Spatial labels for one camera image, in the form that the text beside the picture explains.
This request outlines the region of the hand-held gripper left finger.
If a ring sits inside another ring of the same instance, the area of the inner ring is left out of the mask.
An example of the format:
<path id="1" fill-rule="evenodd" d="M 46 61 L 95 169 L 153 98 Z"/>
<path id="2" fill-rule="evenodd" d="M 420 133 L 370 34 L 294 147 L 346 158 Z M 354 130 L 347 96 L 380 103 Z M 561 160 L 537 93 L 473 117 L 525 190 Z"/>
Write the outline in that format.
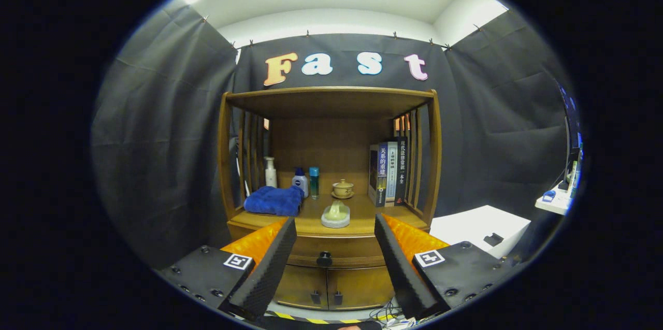
<path id="1" fill-rule="evenodd" d="M 275 296 L 296 238 L 295 219 L 283 218 L 227 247 L 203 245 L 158 275 L 213 311 L 254 321 Z"/>

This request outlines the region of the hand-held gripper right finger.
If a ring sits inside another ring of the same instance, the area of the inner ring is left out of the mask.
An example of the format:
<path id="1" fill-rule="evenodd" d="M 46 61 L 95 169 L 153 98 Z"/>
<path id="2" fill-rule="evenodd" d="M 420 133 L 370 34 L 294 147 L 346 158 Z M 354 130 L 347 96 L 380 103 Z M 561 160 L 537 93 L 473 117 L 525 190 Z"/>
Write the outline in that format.
<path id="1" fill-rule="evenodd" d="M 503 283 L 515 267 L 471 242 L 451 245 L 383 213 L 375 217 L 374 234 L 408 318 L 423 320 L 462 306 Z"/>

